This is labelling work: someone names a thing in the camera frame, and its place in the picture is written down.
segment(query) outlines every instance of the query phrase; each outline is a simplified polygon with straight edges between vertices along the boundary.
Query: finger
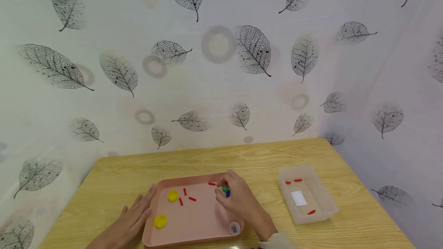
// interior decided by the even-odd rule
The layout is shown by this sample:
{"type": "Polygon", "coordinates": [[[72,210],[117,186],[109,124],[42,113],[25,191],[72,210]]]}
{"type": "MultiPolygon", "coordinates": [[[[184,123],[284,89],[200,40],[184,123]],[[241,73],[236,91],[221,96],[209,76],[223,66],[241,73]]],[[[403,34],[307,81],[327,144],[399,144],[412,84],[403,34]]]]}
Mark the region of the finger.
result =
{"type": "Polygon", "coordinates": [[[128,206],[125,205],[122,209],[122,214],[126,213],[127,211],[128,211],[128,206]]]}
{"type": "Polygon", "coordinates": [[[228,169],[228,171],[226,171],[226,173],[228,173],[233,178],[241,178],[237,173],[235,173],[234,171],[232,171],[230,169],[228,169]]]}
{"type": "Polygon", "coordinates": [[[228,173],[223,174],[217,181],[216,187],[229,187],[229,182],[232,182],[234,178],[230,176],[228,173]]]}
{"type": "Polygon", "coordinates": [[[134,203],[132,204],[131,208],[134,208],[134,206],[137,205],[137,203],[140,202],[140,200],[141,200],[141,194],[138,194],[137,198],[134,201],[134,203]]]}
{"type": "Polygon", "coordinates": [[[228,209],[229,199],[227,199],[218,188],[215,189],[215,199],[217,199],[225,209],[228,209]]]}
{"type": "Polygon", "coordinates": [[[146,209],[139,217],[139,219],[132,225],[131,231],[134,231],[136,234],[140,231],[140,229],[146,224],[146,220],[152,214],[152,209],[146,209]]]}
{"type": "Polygon", "coordinates": [[[139,205],[136,206],[136,209],[140,212],[143,212],[145,209],[149,208],[151,206],[152,198],[154,198],[155,191],[157,190],[157,187],[155,184],[152,184],[151,188],[149,188],[148,193],[143,196],[143,198],[140,200],[139,205]]]}

